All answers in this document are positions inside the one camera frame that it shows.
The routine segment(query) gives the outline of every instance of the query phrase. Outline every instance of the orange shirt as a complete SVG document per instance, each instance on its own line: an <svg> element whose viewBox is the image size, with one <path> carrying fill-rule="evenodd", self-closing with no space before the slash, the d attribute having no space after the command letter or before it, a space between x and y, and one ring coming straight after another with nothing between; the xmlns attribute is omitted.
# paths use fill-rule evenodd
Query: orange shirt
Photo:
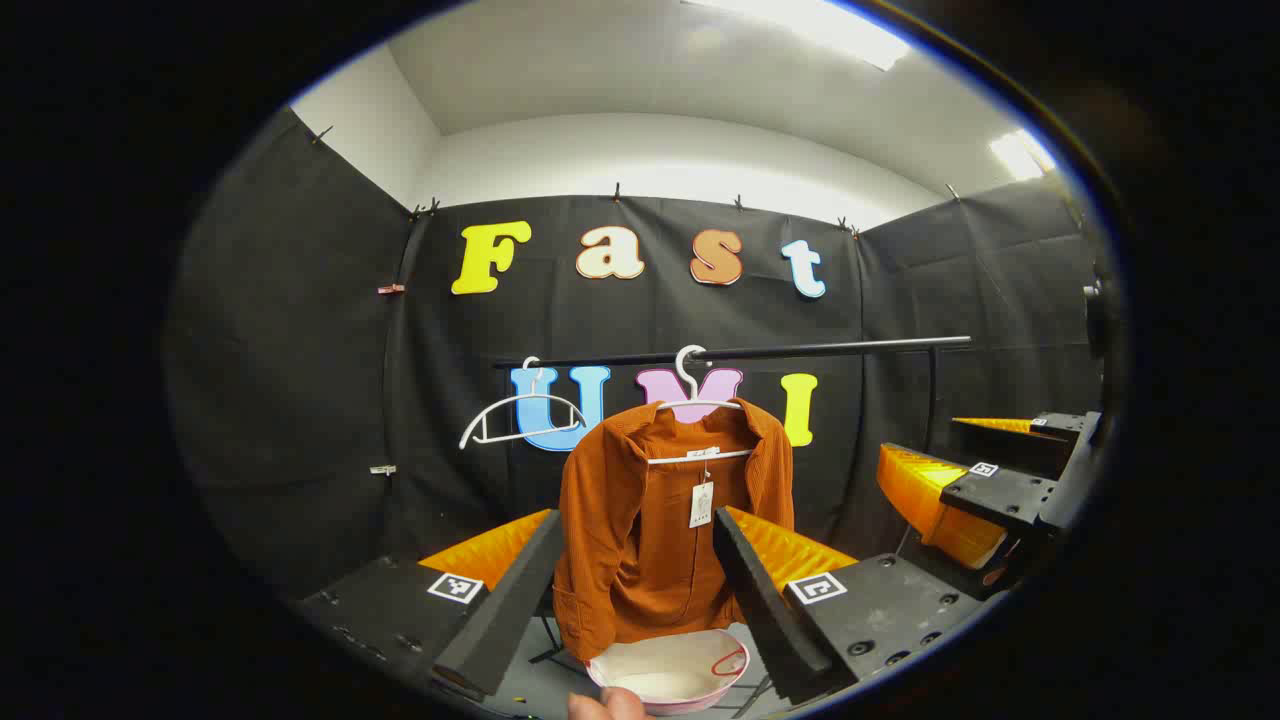
<svg viewBox="0 0 1280 720"><path fill-rule="evenodd" d="M782 424L735 397L678 423L650 402L613 415L579 441L564 462L564 553L552 598L564 647L590 660L614 642L726 628L744 621L712 547L712 523L689 527L704 462L649 465L690 450L751 450L705 461L712 507L730 505L795 529L791 442Z"/></svg>

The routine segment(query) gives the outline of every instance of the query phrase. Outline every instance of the blue letter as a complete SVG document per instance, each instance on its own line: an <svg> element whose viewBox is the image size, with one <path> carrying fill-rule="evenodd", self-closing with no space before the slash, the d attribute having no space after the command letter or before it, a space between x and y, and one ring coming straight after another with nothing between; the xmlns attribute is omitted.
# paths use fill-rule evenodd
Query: blue letter
<svg viewBox="0 0 1280 720"><path fill-rule="evenodd" d="M534 378L538 377L539 370L543 372L543 379L538 382L538 392L543 395L552 395L550 387L558 375L553 368L512 370L511 384L516 386L517 395L529 395L534 392ZM572 430L561 430L558 433L526 437L525 441L534 447L540 447L552 452L568 452L573 450L577 441L582 439L582 436L585 436L588 430L600 424L600 420L604 419L604 380L609 379L609 375L611 373L608 368L596 365L573 368L570 370L568 377L577 383L579 397L581 398L577 404L577 409L581 410L582 416L586 418L586 424L579 424L579 427ZM552 401L545 397L517 400L516 425L518 427L518 432L532 433L564 427L570 424L570 416L581 423L579 416L568 409L568 405L557 402L557 421L553 424L550 405Z"/></svg>
<svg viewBox="0 0 1280 720"><path fill-rule="evenodd" d="M791 259L791 278L806 297L822 297L827 292L827 283L813 278L813 266L822 264L822 258L809 250L809 243L797 240L782 246L782 256Z"/></svg>

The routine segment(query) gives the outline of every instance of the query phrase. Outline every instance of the pink bowl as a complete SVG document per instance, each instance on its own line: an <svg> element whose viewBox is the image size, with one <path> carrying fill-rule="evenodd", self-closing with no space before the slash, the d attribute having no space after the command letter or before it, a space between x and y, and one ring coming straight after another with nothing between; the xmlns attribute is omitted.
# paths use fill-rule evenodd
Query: pink bowl
<svg viewBox="0 0 1280 720"><path fill-rule="evenodd" d="M626 688L645 712L668 716L716 705L750 662L750 652L730 633L700 630L614 643L585 665L596 685Z"/></svg>

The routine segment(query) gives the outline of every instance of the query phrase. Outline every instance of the floor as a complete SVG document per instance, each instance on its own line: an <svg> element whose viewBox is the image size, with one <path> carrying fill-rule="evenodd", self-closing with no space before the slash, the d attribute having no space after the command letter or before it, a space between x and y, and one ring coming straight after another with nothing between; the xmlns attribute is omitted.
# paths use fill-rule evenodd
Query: floor
<svg viewBox="0 0 1280 720"><path fill-rule="evenodd" d="M556 619L549 618L548 624L557 639ZM759 661L755 650L755 641L746 625L730 625L728 632L737 638L751 655L742 678L721 698L719 705L709 710L691 712L684 717L694 720L731 720L741 710L756 689L765 680L764 665ZM566 701L568 693L599 697L600 688L586 675L582 664L573 659L567 651L561 650L549 659L538 664L529 660L543 655L553 647L541 619L534 618L525 629L525 635L520 641L516 657L507 669L507 675L498 688L498 693L485 698L486 710L502 714L507 717L539 717L541 720L567 720ZM768 714L791 707L791 703L780 698L772 687L762 693L751 703L751 707L737 715L741 719L759 719Z"/></svg>

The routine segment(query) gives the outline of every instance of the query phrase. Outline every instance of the ceiling light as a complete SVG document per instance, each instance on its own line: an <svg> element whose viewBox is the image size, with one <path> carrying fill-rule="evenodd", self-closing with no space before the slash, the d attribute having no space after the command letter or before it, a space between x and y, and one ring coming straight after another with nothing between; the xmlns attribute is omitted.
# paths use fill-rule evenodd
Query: ceiling light
<svg viewBox="0 0 1280 720"><path fill-rule="evenodd" d="M1024 129L996 138L991 150L1019 181L1038 178L1057 167L1044 147Z"/></svg>
<svg viewBox="0 0 1280 720"><path fill-rule="evenodd" d="M908 45L888 31L826 0L684 0L783 26L810 42L856 55L882 70L906 55Z"/></svg>

